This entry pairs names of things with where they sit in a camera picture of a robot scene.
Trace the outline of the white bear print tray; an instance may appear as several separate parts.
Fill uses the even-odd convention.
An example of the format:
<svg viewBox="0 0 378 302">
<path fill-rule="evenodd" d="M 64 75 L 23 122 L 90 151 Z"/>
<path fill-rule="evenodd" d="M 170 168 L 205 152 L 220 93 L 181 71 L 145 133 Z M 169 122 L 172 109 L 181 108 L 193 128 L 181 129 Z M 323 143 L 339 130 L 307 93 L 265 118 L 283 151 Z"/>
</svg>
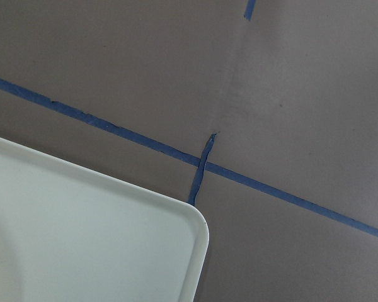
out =
<svg viewBox="0 0 378 302">
<path fill-rule="evenodd" d="M 193 301 L 192 205 L 0 138 L 0 301 Z"/>
</svg>

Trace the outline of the brown paper table cover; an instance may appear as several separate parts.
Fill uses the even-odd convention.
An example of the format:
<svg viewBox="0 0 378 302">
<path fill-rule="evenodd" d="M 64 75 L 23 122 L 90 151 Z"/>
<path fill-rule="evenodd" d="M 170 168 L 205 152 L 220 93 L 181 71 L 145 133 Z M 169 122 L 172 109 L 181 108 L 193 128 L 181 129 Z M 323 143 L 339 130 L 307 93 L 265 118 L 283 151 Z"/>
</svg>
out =
<svg viewBox="0 0 378 302">
<path fill-rule="evenodd" d="M 0 78 L 378 228 L 378 1 L 0 1 Z M 197 301 L 378 301 L 378 238 L 206 172 Z"/>
</svg>

